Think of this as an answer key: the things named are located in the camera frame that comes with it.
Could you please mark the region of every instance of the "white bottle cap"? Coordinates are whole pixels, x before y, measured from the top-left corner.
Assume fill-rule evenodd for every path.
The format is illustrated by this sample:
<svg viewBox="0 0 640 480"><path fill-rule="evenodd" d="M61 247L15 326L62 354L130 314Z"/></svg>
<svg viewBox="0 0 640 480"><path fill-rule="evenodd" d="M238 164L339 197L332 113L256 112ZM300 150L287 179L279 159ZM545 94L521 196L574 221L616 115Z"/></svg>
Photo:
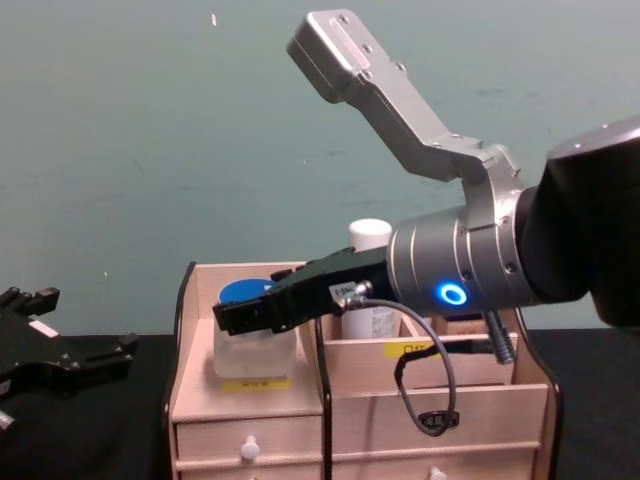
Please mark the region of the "white bottle cap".
<svg viewBox="0 0 640 480"><path fill-rule="evenodd" d="M384 247L389 244L391 225L377 218L362 218L351 222L349 237L352 247L357 252L372 248Z"/></svg>

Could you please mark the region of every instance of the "cable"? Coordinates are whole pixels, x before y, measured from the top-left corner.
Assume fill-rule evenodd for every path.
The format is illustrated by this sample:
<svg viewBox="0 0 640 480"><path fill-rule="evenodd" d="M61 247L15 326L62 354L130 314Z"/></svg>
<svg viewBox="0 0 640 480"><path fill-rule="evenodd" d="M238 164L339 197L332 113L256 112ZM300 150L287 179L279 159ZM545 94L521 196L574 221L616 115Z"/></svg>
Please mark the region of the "cable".
<svg viewBox="0 0 640 480"><path fill-rule="evenodd" d="M449 384L449 405L447 407L447 410L444 413L444 421L439 427L437 427L434 430L427 429L422 424L422 422L418 420L418 418L415 415L415 412L413 411L413 408L410 407L411 404L409 403L409 398L404 388L400 390L400 394L402 395L402 399L407 405L407 410L409 411L409 415L411 415L411 419L416 424L416 426L420 429L421 432L425 433L426 435L429 435L430 437L438 437L442 435L447 430L447 428L449 427L449 424L451 423L452 419L455 416L456 379L453 373L453 366L451 365L451 359L449 358L449 354L447 353L446 348L442 344L440 337L433 330L433 328L431 328L431 325L425 322L420 315L418 315L416 312L414 312L408 307L405 307L400 303L392 302L390 300L379 300L375 298L366 298L366 297L359 297L356 300L356 302L360 304L361 308L385 307L385 308L391 308L393 310L402 312L405 315L411 317L413 320L415 320L416 323L420 325L425 332L427 332L427 335L431 337L431 340L433 340L434 347L442 357L442 363L444 364L444 369L447 372L447 382Z"/></svg>
<svg viewBox="0 0 640 480"><path fill-rule="evenodd" d="M327 370L327 360L324 353L324 335L322 334L322 318L315 319L316 352L320 381L322 383L322 479L331 480L333 475L333 446L332 438L332 402L331 381Z"/></svg>
<svg viewBox="0 0 640 480"><path fill-rule="evenodd" d="M491 343L489 340L454 340L444 344L448 353L462 353L462 354L474 354L474 353L491 353ZM413 423L418 427L418 430L425 433L426 435L431 435L431 432L435 429L436 426L446 425L446 428L456 427L460 423L460 414L458 412L453 412L452 418L448 423L445 423L444 416L446 411L431 411L424 412L420 415L416 415L413 410L413 406L411 405L411 401L409 400L409 396L407 395L407 391L404 388L404 383L402 382L402 377L404 374L404 368L407 366L407 363L413 362L415 360L421 360L429 358L438 353L438 349L432 345L429 348L424 350L414 350L412 352L404 353L399 359L398 363L396 363L395 371L393 372L393 376L396 379L396 385L398 385L398 391L400 392L400 396L404 401L405 407L407 407L407 412L409 416L413 420Z"/></svg>

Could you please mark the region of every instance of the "white knob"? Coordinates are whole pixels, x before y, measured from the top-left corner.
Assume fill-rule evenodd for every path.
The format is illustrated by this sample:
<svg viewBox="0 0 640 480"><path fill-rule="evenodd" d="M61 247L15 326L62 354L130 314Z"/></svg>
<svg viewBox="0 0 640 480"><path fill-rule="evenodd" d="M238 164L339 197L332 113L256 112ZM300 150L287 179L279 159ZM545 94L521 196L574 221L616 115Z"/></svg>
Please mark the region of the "white knob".
<svg viewBox="0 0 640 480"><path fill-rule="evenodd" d="M431 467L431 474L429 480L447 480L447 476L440 471L437 467Z"/></svg>
<svg viewBox="0 0 640 480"><path fill-rule="evenodd" d="M256 437L249 435L240 447L240 456L245 460L254 460L260 455L260 447L256 443Z"/></svg>

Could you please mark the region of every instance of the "small sticker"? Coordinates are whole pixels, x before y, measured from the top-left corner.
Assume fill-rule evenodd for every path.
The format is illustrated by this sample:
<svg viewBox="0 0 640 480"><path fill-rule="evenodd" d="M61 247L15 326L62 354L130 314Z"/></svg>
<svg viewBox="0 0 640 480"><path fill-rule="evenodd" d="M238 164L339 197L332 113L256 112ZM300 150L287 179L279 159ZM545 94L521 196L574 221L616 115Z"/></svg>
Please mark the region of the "small sticker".
<svg viewBox="0 0 640 480"><path fill-rule="evenodd" d="M356 288L356 282L338 283L329 287L329 293L334 302L337 302L346 294L353 292Z"/></svg>
<svg viewBox="0 0 640 480"><path fill-rule="evenodd" d="M0 430L6 430L13 423L13 417L0 410Z"/></svg>
<svg viewBox="0 0 640 480"><path fill-rule="evenodd" d="M291 386L288 378L265 378L262 380L233 380L224 382L225 392L247 392L262 390L284 390Z"/></svg>
<svg viewBox="0 0 640 480"><path fill-rule="evenodd" d="M0 383L0 396L6 395L11 390L11 380Z"/></svg>
<svg viewBox="0 0 640 480"><path fill-rule="evenodd" d="M35 328L40 333L46 335L49 338L53 338L53 337L57 337L58 336L58 332L56 332L49 325L47 325L45 323L42 323L40 320L34 320L32 322L29 322L29 326L31 328Z"/></svg>
<svg viewBox="0 0 640 480"><path fill-rule="evenodd" d="M384 356L386 358L400 358L405 353L425 350L433 345L433 342L385 342Z"/></svg>

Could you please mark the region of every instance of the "white bottle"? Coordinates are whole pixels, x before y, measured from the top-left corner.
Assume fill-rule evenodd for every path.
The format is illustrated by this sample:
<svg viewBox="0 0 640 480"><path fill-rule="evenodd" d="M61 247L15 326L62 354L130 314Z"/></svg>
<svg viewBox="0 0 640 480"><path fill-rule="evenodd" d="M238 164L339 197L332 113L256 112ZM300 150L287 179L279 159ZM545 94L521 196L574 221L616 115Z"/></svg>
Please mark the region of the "white bottle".
<svg viewBox="0 0 640 480"><path fill-rule="evenodd" d="M391 225L376 218L363 218L349 225L351 246L357 252L386 247L391 237ZM383 307L354 310L342 316L342 338L389 338L393 332L393 310Z"/></svg>

